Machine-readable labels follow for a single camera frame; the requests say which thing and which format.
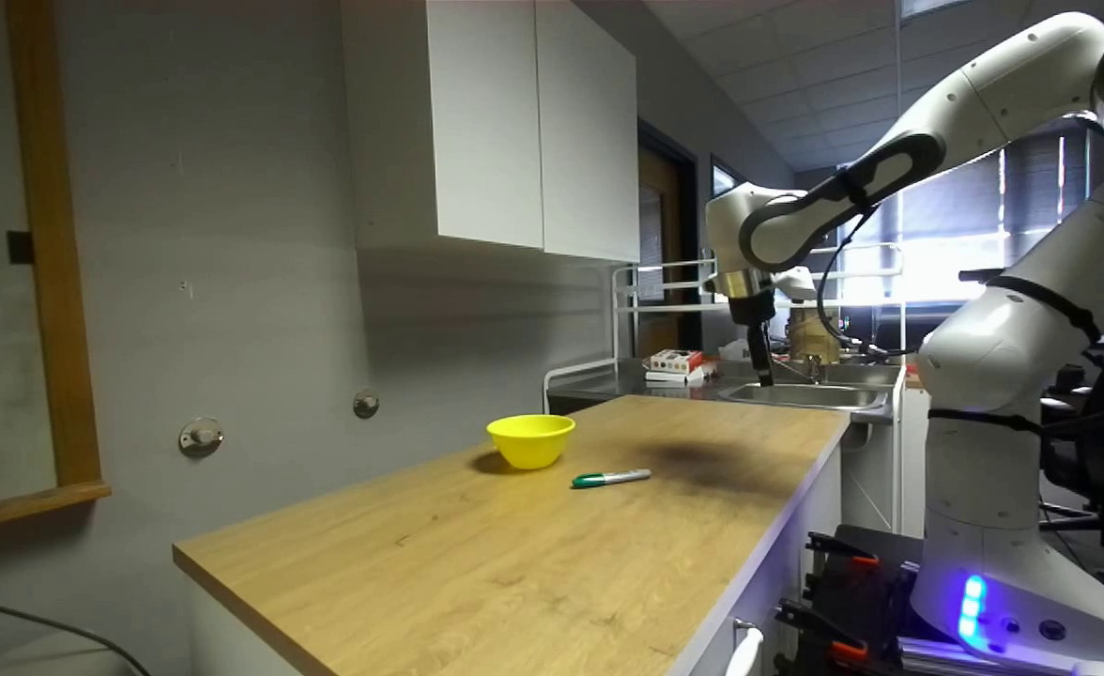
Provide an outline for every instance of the cable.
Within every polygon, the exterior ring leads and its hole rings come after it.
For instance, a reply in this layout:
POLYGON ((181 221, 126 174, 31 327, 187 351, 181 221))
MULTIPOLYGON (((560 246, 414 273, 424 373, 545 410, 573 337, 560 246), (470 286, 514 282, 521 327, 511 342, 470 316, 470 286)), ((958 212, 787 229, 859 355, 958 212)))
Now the cable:
POLYGON ((839 336, 839 331, 824 319, 824 309, 822 309, 824 279, 828 279, 828 272, 836 268, 839 251, 853 246, 853 238, 856 238, 856 232, 867 226, 867 217, 874 217, 874 214, 878 214, 878 208, 863 208, 863 212, 859 212, 859 221, 843 232, 843 242, 836 246, 836 251, 828 251, 828 261, 824 261, 824 268, 822 268, 822 273, 817 273, 817 288, 816 288, 817 322, 822 322, 822 331, 832 336, 839 345, 853 345, 853 337, 839 336))
POLYGON ((1052 542, 1062 546, 1065 561, 1072 561, 1072 567, 1090 572, 1076 546, 1062 532, 1062 531, 1045 531, 1052 542))
POLYGON ((31 616, 31 614, 6 607, 6 605, 0 605, 0 616, 16 616, 16 619, 26 619, 26 622, 41 622, 41 626, 51 626, 51 631, 80 636, 80 640, 96 641, 96 646, 103 646, 110 652, 125 656, 138 676, 148 676, 147 665, 135 663, 135 652, 126 652, 125 646, 110 641, 103 636, 93 636, 93 631, 81 631, 81 626, 72 626, 72 622, 48 619, 48 616, 31 616))

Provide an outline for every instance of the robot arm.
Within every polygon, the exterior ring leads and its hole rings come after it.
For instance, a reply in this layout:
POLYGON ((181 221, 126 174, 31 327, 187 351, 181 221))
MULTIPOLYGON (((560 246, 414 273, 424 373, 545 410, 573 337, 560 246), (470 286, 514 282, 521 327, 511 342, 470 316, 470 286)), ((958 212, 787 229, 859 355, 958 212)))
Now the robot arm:
POLYGON ((1053 14, 932 85, 863 159, 812 193, 738 183, 704 208, 715 288, 747 327, 755 373, 769 383, 769 273, 797 268, 828 229, 887 194, 998 149, 1026 130, 1090 108, 1104 25, 1053 14))
MULTIPOLYGON (((958 68, 812 193, 744 183, 713 201, 704 242, 733 316, 755 336, 772 311, 769 273, 817 238, 1060 115, 1104 115, 1104 25, 1090 14, 1053 14, 958 68)), ((1038 440, 1026 425, 1092 327, 1104 327, 1104 187, 919 351, 932 425, 912 614, 1001 671, 1104 671, 1104 587, 1038 537, 1038 440)))

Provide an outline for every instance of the white cabinet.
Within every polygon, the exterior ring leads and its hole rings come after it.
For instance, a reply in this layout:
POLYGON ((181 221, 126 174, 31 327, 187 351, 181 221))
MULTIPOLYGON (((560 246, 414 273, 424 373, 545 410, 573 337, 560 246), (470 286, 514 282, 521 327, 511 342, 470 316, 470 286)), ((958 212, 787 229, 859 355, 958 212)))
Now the white cabinet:
POLYGON ((345 0, 355 246, 639 261, 634 57, 570 0, 345 0))
POLYGON ((752 676, 769 676, 772 652, 797 652, 797 631, 777 622, 777 600, 807 587, 812 555, 807 532, 836 532, 839 527, 839 450, 832 446, 816 478, 797 494, 797 502, 781 511, 781 531, 752 551, 752 565, 733 577, 728 597, 713 607, 687 652, 673 665, 674 676, 722 676, 728 671, 747 626, 762 631, 757 663, 752 676))
POLYGON ((847 425, 843 527, 897 532, 897 443, 894 440, 897 440, 894 418, 847 425))
POLYGON ((928 517, 928 410, 932 393, 912 388, 901 388, 897 400, 897 502, 901 521, 897 532, 922 537, 928 517))
POLYGON ((217 597, 187 582, 192 614, 192 676, 300 676, 275 646, 267 646, 217 597))

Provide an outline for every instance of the door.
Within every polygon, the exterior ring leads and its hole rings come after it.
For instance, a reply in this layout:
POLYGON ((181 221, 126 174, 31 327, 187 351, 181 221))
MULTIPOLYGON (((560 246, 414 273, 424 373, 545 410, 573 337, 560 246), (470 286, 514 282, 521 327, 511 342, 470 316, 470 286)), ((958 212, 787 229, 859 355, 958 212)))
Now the door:
MULTIPOLYGON (((639 134, 639 262, 697 261, 697 201, 693 161, 664 134, 640 128, 639 134)), ((703 351, 697 311, 658 311, 664 303, 697 303, 690 288, 664 288, 664 282, 693 279, 690 268, 640 279, 640 311, 634 322, 634 357, 658 351, 703 351)))

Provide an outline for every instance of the cabinet door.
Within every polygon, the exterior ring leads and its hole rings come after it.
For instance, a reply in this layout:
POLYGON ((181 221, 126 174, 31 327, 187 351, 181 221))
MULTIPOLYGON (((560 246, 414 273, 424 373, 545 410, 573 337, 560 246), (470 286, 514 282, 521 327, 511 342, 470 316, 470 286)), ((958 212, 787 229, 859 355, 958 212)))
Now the cabinet door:
POLYGON ((839 446, 832 446, 828 460, 822 460, 812 483, 801 483, 801 496, 791 506, 786 506, 786 517, 787 521, 777 531, 769 551, 755 561, 755 572, 738 591, 734 605, 704 640, 697 663, 683 663, 674 671, 728 671, 734 641, 747 636, 738 631, 738 622, 762 631, 762 650, 752 670, 755 676, 777 671, 772 652, 797 652, 797 631, 777 622, 772 614, 781 597, 791 597, 807 587, 807 532, 832 532, 839 527, 839 446))
POLYGON ((634 57, 570 0, 536 4, 545 248, 639 261, 634 57))
POLYGON ((540 248, 531 4, 426 0, 440 238, 540 248))

